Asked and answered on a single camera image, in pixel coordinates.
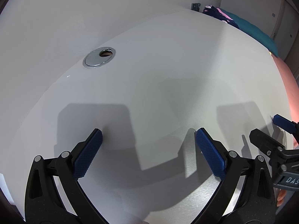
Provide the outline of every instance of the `white table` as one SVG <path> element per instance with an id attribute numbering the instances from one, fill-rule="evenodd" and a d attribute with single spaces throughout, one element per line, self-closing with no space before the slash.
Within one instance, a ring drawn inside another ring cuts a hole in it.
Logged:
<path id="1" fill-rule="evenodd" d="M 94 69 L 78 61 L 14 136 L 3 174 L 21 213 L 33 158 L 57 157 L 99 128 L 103 145 L 79 182 L 101 214 L 111 224 L 190 223 L 218 185 L 196 153 L 194 131 L 205 127 L 228 150 L 254 158 L 250 131 L 272 135 L 271 117 L 290 119 L 267 49 L 212 17 L 190 10 L 160 16 L 104 46 L 115 58 Z M 291 135 L 284 144 L 292 148 Z"/>

